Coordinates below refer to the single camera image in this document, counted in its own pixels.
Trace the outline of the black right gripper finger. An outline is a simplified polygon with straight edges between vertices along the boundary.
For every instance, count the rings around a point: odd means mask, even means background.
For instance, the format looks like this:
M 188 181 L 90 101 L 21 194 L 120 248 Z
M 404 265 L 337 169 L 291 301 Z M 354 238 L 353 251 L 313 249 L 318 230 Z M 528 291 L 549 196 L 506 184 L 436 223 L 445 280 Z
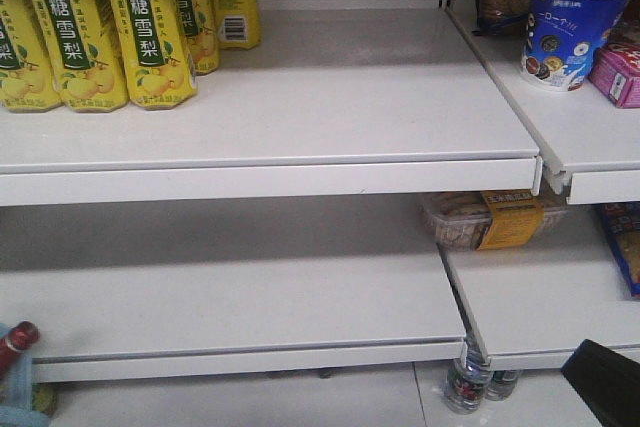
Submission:
M 561 373 L 602 426 L 639 425 L 639 363 L 585 339 Z

